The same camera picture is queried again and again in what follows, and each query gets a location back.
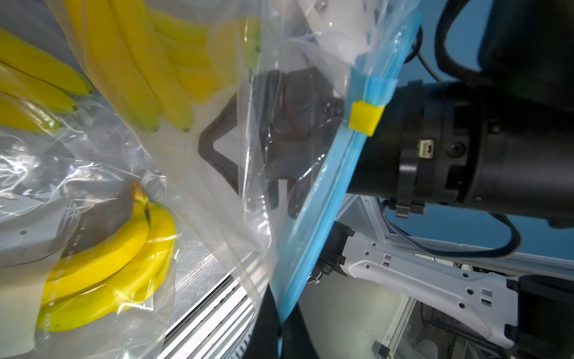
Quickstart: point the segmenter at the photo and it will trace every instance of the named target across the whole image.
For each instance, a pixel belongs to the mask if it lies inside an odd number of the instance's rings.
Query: yellow banana
[[[236,61],[237,53],[245,67],[253,67],[259,56],[261,42],[261,20],[248,16],[221,24],[209,37],[207,52],[214,65],[226,65]]]
[[[89,292],[43,308],[38,317],[41,329],[72,330],[108,313],[129,308],[133,306],[136,293],[142,288],[149,288],[150,281],[159,277],[156,274],[165,268],[166,260],[173,253],[176,228],[169,212],[159,204],[149,202],[148,209],[148,240],[139,253],[125,267],[96,284]]]
[[[0,28],[0,61],[74,95],[89,95],[92,85],[75,69]]]
[[[134,183],[133,212],[116,233],[89,249],[61,258],[46,281],[41,306],[85,289],[125,266],[144,245],[149,225],[145,215],[145,196]]]
[[[76,102],[56,87],[0,63],[0,92],[54,112],[74,113]]]
[[[188,45],[161,34],[160,40],[168,59],[172,63],[189,67],[211,66],[210,56],[204,47]]]
[[[3,94],[0,94],[0,125],[33,133],[61,128],[61,123],[43,109]]]
[[[206,45],[211,31],[209,26],[183,21],[155,10],[150,10],[149,13],[154,27],[161,34],[188,45],[198,47]]]
[[[134,304],[141,305],[143,302],[148,300],[156,292],[156,290],[158,290],[159,287],[163,284],[163,282],[165,281],[165,277],[168,275],[169,266],[172,262],[173,250],[174,246],[172,246],[168,254],[168,257],[164,261],[163,267],[160,269],[159,272],[157,272],[155,277],[135,293],[132,299],[132,302]],[[130,306],[129,305],[122,306],[123,310],[127,308],[130,308]]]
[[[133,126],[159,128],[156,96],[135,66],[110,4],[103,0],[64,0],[70,22],[83,51],[84,68],[98,90]]]
[[[188,132],[193,125],[191,104],[173,74],[144,2],[110,0],[110,5],[135,64],[160,99],[165,119]]]
[[[223,88],[213,67],[174,66],[177,79],[194,103],[206,103],[210,97]]]

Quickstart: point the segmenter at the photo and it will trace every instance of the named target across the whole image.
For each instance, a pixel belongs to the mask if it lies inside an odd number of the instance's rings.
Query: plastic bag
[[[11,150],[2,150],[0,172],[2,357],[32,349],[23,357],[141,356],[156,341],[160,348],[173,305],[176,230],[159,204],[148,204],[148,225],[144,205],[132,199],[139,178]]]
[[[165,178],[44,3],[2,2],[0,66],[0,357],[157,356],[190,235]]]
[[[208,19],[178,0],[48,3],[166,174],[166,202],[256,304],[273,274],[285,320],[366,139],[352,110],[380,117],[417,0],[219,2]]]
[[[265,10],[267,2],[261,4]],[[266,33],[273,40],[263,40],[258,73],[240,90],[238,116],[247,136],[244,212],[272,244],[267,261],[276,261],[270,285],[281,323],[297,303],[363,144],[392,97],[420,26],[417,5],[279,2],[274,32]]]
[[[206,131],[257,63],[261,19],[240,11],[242,1],[221,3],[212,21],[199,22],[206,12],[181,1],[47,3],[88,78],[165,174],[165,204],[257,302],[269,244],[245,226],[238,175],[230,186],[200,152],[207,145],[242,162],[241,134],[209,143]]]

